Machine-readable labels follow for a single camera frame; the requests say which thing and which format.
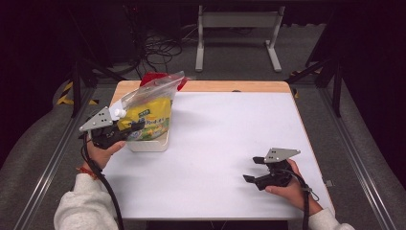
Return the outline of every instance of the hand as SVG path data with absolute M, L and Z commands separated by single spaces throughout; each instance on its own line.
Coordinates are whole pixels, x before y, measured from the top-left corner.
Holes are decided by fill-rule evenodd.
M 92 158 L 101 169 L 104 169 L 105 166 L 107 165 L 107 162 L 110 160 L 110 157 L 116 151 L 120 150 L 124 146 L 125 146 L 125 141 L 119 141 L 119 142 L 114 143 L 114 145 L 112 145 L 108 149 L 100 149 L 100 148 L 95 147 L 93 145 L 92 141 L 88 141 L 87 142 L 87 151 L 89 153 L 90 158 Z M 83 163 L 83 167 L 88 171 L 92 171 L 86 162 Z
M 287 162 L 292 167 L 292 171 L 294 173 L 296 173 L 299 176 L 302 176 L 301 173 L 299 172 L 299 168 L 296 165 L 295 161 L 287 159 Z M 267 186 L 265 188 L 265 191 L 273 195 L 281 196 L 287 199 L 293 206 L 301 210 L 304 209 L 305 206 L 304 192 L 298 179 L 296 179 L 296 177 L 294 176 L 286 187 Z M 322 206 L 320 206 L 320 204 L 316 200 L 314 200 L 311 195 L 309 195 L 309 214 L 313 215 L 322 210 L 323 210 Z

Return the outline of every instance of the wooden table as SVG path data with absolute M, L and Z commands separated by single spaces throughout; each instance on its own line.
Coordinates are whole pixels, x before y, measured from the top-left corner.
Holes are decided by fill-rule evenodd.
M 139 83 L 120 82 L 113 102 Z M 321 205 L 334 213 L 289 86 L 282 81 L 187 82 L 173 100 L 168 149 L 124 148 L 103 173 L 125 219 L 301 219 L 302 211 L 242 177 L 268 174 L 252 158 L 270 148 L 301 151 L 292 159 Z

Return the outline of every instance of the white sleeve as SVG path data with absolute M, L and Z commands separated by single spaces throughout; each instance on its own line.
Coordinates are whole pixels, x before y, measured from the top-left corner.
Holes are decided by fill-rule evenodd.
M 102 191 L 102 183 L 79 173 L 74 191 L 66 193 L 59 202 L 54 226 L 56 230 L 118 229 L 114 212 L 110 194 Z
M 324 209 L 310 216 L 308 227 L 312 230 L 354 230 L 347 223 L 340 224 L 329 209 Z

